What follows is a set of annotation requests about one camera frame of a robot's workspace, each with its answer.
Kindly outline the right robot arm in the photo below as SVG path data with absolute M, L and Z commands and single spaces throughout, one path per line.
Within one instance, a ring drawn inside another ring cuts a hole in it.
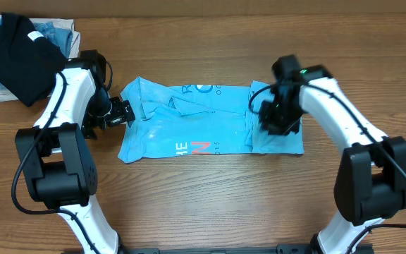
M 338 147 L 341 161 L 334 185 L 337 212 L 308 244 L 280 244 L 278 253 L 373 253 L 359 242 L 373 226 L 406 209 L 406 141 L 390 138 L 371 124 L 322 65 L 302 68 L 294 55 L 272 66 L 273 100 L 259 110 L 270 135 L 300 131 L 311 115 Z

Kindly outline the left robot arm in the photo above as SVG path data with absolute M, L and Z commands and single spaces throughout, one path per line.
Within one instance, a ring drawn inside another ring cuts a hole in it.
M 96 138 L 96 128 L 130 126 L 135 120 L 129 101 L 110 96 L 112 75 L 111 64 L 96 50 L 69 59 L 56 74 L 42 116 L 15 138 L 20 164 L 11 186 L 14 206 L 32 214 L 16 195 L 18 180 L 24 178 L 30 197 L 45 205 L 42 214 L 62 217 L 83 253 L 126 252 L 97 201 L 97 167 L 86 143 Z

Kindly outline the light blue t-shirt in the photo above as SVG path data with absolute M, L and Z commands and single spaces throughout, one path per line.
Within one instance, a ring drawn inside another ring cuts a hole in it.
M 135 114 L 118 157 L 125 163 L 142 158 L 183 155 L 290 154 L 304 152 L 302 133 L 269 135 L 257 111 L 272 100 L 266 84 L 250 86 L 165 86 L 137 77 L 121 92 Z

